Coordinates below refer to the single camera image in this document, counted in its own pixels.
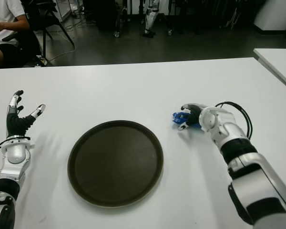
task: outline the robotic arm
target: robotic arm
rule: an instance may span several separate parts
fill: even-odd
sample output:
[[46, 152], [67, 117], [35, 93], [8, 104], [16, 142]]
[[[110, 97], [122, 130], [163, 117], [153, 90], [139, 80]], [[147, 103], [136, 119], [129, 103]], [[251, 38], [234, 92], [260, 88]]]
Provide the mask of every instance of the robotic arm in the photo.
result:
[[238, 215], [255, 228], [286, 228], [286, 185], [236, 124], [232, 113], [217, 107], [185, 104], [190, 110], [184, 130], [199, 123], [228, 165], [228, 186]]
[[15, 222], [15, 202], [25, 179], [25, 170], [31, 161], [30, 138], [25, 137], [26, 131], [45, 109], [40, 105], [25, 118], [18, 113], [23, 106], [17, 107], [23, 91], [17, 91], [8, 105], [7, 139], [1, 144], [2, 168], [0, 169], [0, 229], [12, 229]]

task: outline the blue object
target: blue object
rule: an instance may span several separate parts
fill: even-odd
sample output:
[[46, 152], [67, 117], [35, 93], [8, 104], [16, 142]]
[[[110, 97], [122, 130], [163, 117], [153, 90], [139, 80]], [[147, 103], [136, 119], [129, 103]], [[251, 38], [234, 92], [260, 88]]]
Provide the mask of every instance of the blue object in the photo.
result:
[[[173, 113], [173, 122], [177, 123], [178, 125], [181, 125], [182, 123], [186, 122], [188, 117], [190, 116], [190, 113], [187, 112], [176, 112]], [[195, 123], [194, 125], [191, 125], [193, 127], [201, 128], [199, 123]]]

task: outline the round tray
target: round tray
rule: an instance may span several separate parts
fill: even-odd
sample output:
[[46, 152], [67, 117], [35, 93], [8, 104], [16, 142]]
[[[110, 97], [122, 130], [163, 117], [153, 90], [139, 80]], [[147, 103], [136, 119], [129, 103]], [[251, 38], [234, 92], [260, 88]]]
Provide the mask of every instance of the round tray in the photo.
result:
[[74, 190], [102, 207], [139, 201], [157, 183], [162, 170], [163, 152], [157, 137], [130, 121], [107, 122], [87, 131], [68, 162]]

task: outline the floor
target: floor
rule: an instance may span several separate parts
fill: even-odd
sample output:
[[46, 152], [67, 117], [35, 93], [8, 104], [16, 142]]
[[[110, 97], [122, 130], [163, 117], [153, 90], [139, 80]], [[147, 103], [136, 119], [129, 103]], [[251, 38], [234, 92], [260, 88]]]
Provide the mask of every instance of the floor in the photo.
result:
[[[286, 48], [283, 35], [261, 35], [252, 29], [204, 30], [195, 35], [185, 29], [184, 34], [167, 34], [163, 21], [158, 21], [152, 39], [141, 36], [143, 25], [132, 21], [123, 28], [120, 38], [114, 38], [111, 31], [99, 31], [90, 22], [69, 17], [64, 26], [76, 44], [76, 51], [50, 61], [52, 66], [121, 64], [141, 62], [169, 62], [222, 58], [253, 57], [254, 48]], [[53, 40], [47, 37], [48, 60], [75, 48], [65, 40], [59, 27], [48, 29]]]

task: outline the white table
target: white table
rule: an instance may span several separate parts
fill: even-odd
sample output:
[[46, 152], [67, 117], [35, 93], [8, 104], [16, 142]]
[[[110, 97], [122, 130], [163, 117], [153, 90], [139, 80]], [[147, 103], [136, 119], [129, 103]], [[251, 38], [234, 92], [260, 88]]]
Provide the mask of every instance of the white table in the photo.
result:
[[[253, 120], [252, 143], [286, 183], [286, 88], [254, 58], [0, 70], [0, 141], [6, 106], [18, 89], [25, 91], [22, 115], [41, 103], [47, 109], [28, 132], [36, 148], [17, 201], [16, 229], [251, 228], [230, 200], [231, 179], [210, 137], [173, 125], [172, 113], [185, 103], [241, 104]], [[116, 209], [84, 202], [67, 176], [78, 138], [110, 120], [145, 125], [164, 153], [159, 185]]]
[[286, 49], [254, 49], [258, 61], [286, 85]]

